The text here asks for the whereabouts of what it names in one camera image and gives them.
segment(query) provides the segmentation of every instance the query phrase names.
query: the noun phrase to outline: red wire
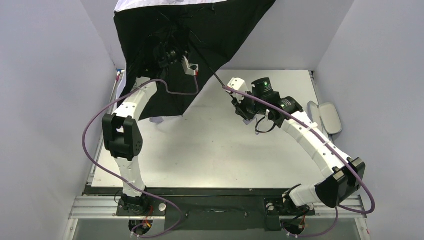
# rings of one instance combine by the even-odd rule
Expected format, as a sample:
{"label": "red wire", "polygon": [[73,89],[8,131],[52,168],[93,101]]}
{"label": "red wire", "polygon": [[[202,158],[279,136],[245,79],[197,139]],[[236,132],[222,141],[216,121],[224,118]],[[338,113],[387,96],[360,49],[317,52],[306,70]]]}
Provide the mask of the red wire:
{"label": "red wire", "polygon": [[146,217],[145,217],[145,219],[144,219],[144,221],[143,221],[143,223],[145,223],[146,225],[147,225],[147,218],[150,216],[150,214],[152,214],[153,213],[153,207],[152,206],[150,206],[150,210],[148,211],[148,214],[146,215]]}
{"label": "red wire", "polygon": [[303,215],[302,221],[300,221],[299,225],[301,225],[305,221],[306,215]]}

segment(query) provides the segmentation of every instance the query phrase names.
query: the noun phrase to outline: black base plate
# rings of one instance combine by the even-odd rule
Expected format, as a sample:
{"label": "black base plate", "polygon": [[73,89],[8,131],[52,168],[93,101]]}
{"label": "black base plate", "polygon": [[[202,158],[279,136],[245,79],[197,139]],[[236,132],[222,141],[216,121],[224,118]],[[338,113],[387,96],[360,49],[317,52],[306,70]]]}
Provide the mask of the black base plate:
{"label": "black base plate", "polygon": [[[115,196],[122,188],[99,188],[87,186],[85,195]],[[172,201],[183,212],[181,224],[173,231],[186,230],[246,230],[265,229],[280,231],[280,216],[287,216],[280,211],[270,211],[266,215],[266,205],[280,205],[282,194],[287,188],[149,188],[148,192]],[[153,206],[152,216],[164,216],[165,228],[170,227],[180,217],[180,213],[167,205],[166,211],[159,211],[159,204],[164,203],[155,198],[148,198]],[[145,216],[118,207],[116,214],[122,217]]]}
{"label": "black base plate", "polygon": [[[267,204],[273,204],[274,206],[282,206],[283,205],[283,199],[281,197],[268,197],[263,199],[263,204],[266,206]],[[293,214],[289,214],[282,207],[274,207],[274,209],[271,211],[268,211],[268,216],[294,216]],[[315,210],[310,210],[307,214],[307,216],[314,216]]]}
{"label": "black base plate", "polygon": [[[159,204],[165,204],[166,202],[157,200],[156,198],[149,197],[148,198],[149,205],[153,207],[153,212],[150,214],[150,216],[165,216],[165,211],[159,210]],[[116,210],[116,215],[119,217],[137,217],[137,216],[146,216],[149,213],[149,209],[146,210],[146,212],[136,212],[131,210],[130,208],[127,208],[124,206],[124,202],[122,199],[119,200],[118,208]]]}

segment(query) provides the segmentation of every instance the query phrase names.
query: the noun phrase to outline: black bracket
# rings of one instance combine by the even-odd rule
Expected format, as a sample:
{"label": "black bracket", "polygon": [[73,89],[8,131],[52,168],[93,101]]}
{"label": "black bracket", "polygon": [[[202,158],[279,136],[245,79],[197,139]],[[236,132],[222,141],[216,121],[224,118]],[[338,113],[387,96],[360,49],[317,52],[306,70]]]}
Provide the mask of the black bracket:
{"label": "black bracket", "polygon": [[[366,167],[362,159],[358,157],[353,160],[349,157],[347,161],[349,161],[349,165],[362,179]],[[329,208],[335,208],[361,188],[358,180],[346,166],[342,169],[335,167],[333,171],[334,173],[331,176],[315,187],[319,199]]]}
{"label": "black bracket", "polygon": [[[294,213],[290,213],[290,211],[288,211],[284,204],[283,204],[283,198],[276,198],[276,197],[269,197],[269,198],[264,198],[263,199],[263,204],[265,206],[265,210],[268,209],[268,213],[267,216],[269,217],[279,217],[279,216],[296,216],[297,214]],[[307,214],[307,216],[314,216],[315,215],[315,210],[310,210]]]}
{"label": "black bracket", "polygon": [[114,158],[132,161],[142,151],[143,138],[137,121],[128,116],[105,114],[101,120],[103,126],[104,147]]}
{"label": "black bracket", "polygon": [[136,217],[146,215],[149,212],[151,206],[153,211],[150,213],[150,216],[165,216],[166,209],[161,211],[159,205],[164,204],[166,206],[166,202],[158,200],[154,197],[146,196],[144,194],[142,195],[142,197],[143,196],[145,196],[146,199],[144,199],[143,201],[143,205],[145,206],[142,208],[134,208],[133,206],[129,206],[128,202],[124,201],[124,198],[121,198],[118,202],[116,215],[119,217]]}

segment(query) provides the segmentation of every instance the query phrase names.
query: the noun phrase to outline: black joint housing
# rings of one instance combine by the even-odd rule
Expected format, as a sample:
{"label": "black joint housing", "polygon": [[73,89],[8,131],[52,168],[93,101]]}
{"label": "black joint housing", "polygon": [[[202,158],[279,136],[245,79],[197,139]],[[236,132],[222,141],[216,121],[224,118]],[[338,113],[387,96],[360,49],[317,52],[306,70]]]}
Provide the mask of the black joint housing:
{"label": "black joint housing", "polygon": [[[353,160],[348,158],[349,166],[359,175],[360,179],[364,177],[365,163],[359,157]],[[360,188],[359,181],[344,166],[342,169],[334,169],[334,173],[325,181],[315,186],[316,194],[322,203],[329,208],[335,208]]]}
{"label": "black joint housing", "polygon": [[245,97],[241,103],[237,101],[237,98],[233,98],[231,103],[235,107],[235,114],[241,116],[244,120],[250,121],[256,116],[255,113],[249,111],[252,105],[250,98]]}
{"label": "black joint housing", "polygon": [[105,114],[101,120],[103,127],[104,147],[114,158],[132,161],[142,151],[143,138],[137,121],[132,117]]}
{"label": "black joint housing", "polygon": [[149,198],[145,194],[136,197],[122,194],[121,199],[124,203],[124,209],[130,209],[138,214],[144,214],[148,210]]}

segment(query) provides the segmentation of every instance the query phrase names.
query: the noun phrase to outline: gray object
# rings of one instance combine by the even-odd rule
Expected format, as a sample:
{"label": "gray object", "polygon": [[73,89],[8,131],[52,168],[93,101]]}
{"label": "gray object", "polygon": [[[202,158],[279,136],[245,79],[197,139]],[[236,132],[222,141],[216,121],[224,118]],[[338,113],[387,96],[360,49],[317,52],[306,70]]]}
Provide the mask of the gray object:
{"label": "gray object", "polygon": [[336,107],[331,102],[317,105],[310,101],[307,103],[307,115],[316,124],[321,132],[325,130],[329,135],[338,134],[342,131],[342,122]]}
{"label": "gray object", "polygon": [[334,104],[326,102],[320,104],[318,109],[325,131],[331,135],[340,133],[342,131],[342,123]]}
{"label": "gray object", "polygon": [[320,110],[318,109],[318,105],[313,102],[310,101],[307,103],[307,115],[309,116],[309,118],[316,124],[318,124],[318,129],[323,132],[323,123],[321,122],[321,115],[320,115]]}

